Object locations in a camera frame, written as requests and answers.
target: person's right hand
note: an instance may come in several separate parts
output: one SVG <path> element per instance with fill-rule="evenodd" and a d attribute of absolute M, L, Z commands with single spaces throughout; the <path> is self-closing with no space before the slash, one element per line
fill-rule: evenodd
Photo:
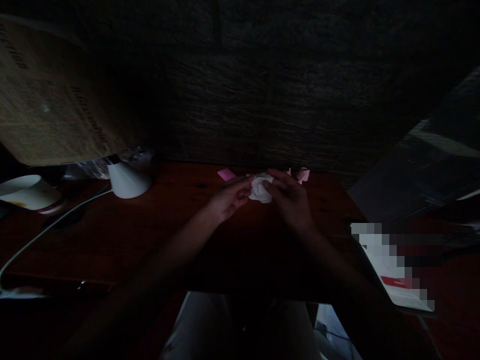
<path fill-rule="evenodd" d="M 298 233 L 313 227 L 305 188 L 286 172 L 275 169 L 267 172 L 275 179 L 272 183 L 264 181 L 262 185 L 277 203 L 287 225 Z"/>

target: white pants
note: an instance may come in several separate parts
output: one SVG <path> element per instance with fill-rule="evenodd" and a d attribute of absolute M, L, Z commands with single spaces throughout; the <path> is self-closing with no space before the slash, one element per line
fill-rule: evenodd
<path fill-rule="evenodd" d="M 258 320 L 249 359 L 320 359 L 304 302 L 272 301 Z M 228 296 L 189 292 L 160 358 L 240 359 L 239 339 Z"/>

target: plastic bag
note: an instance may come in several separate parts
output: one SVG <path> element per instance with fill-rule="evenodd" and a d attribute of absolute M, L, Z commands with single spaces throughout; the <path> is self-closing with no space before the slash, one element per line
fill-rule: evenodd
<path fill-rule="evenodd" d="M 118 154 L 118 157 L 129 164 L 131 167 L 143 171 L 150 166 L 155 151 L 149 147 L 138 145 L 129 148 Z M 103 158 L 97 158 L 89 161 L 68 164 L 62 180 L 81 180 L 81 179 L 110 179 L 107 161 Z"/>

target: power cord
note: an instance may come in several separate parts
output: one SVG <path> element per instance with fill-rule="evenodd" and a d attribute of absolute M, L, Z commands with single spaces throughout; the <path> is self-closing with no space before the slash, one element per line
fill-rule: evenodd
<path fill-rule="evenodd" d="M 48 230 L 50 230 L 55 224 L 57 224 L 60 220 L 64 219 L 67 215 L 71 214 L 81 206 L 85 205 L 86 203 L 91 202 L 92 200 L 99 198 L 105 194 L 111 193 L 112 190 L 102 192 L 101 194 L 92 196 L 91 198 L 85 200 L 84 202 L 78 204 L 75 207 L 72 207 L 70 210 L 68 210 L 66 213 L 64 213 L 62 216 L 60 216 L 57 220 L 52 222 L 50 225 L 48 225 L 41 233 L 39 233 L 37 236 L 35 236 L 32 240 L 30 240 L 24 247 L 22 247 L 19 251 L 16 252 L 15 255 L 13 255 L 10 260 L 8 260 L 5 265 L 0 269 L 0 292 L 7 292 L 9 291 L 8 289 L 3 288 L 2 286 L 2 275 L 4 274 L 4 271 L 9 267 L 9 265 L 30 245 L 32 245 L 39 237 L 41 237 L 43 234 L 45 234 Z"/>

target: desk surface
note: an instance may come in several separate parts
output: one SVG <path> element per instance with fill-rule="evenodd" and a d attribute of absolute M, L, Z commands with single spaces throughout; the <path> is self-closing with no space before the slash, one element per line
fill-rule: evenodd
<path fill-rule="evenodd" d="M 81 219 L 51 229 L 6 270 L 2 283 L 36 285 L 39 280 L 108 287 L 129 274 L 153 249 L 200 209 L 223 183 L 222 166 L 165 162 L 155 169 L 145 194 L 121 199 L 113 193 L 84 207 Z M 255 170 L 231 168 L 236 174 Z M 89 198 L 105 180 L 70 181 L 59 189 L 69 207 Z M 309 203 L 319 230 L 371 282 L 376 279 L 349 222 L 365 218 L 332 174 L 311 173 Z M 25 209 L 0 226 L 0 264 L 36 236 L 48 217 Z M 325 301 L 321 276 L 295 241 L 274 203 L 249 201 L 223 223 L 192 264 L 185 287 L 221 293 L 250 292 L 299 300 Z"/>

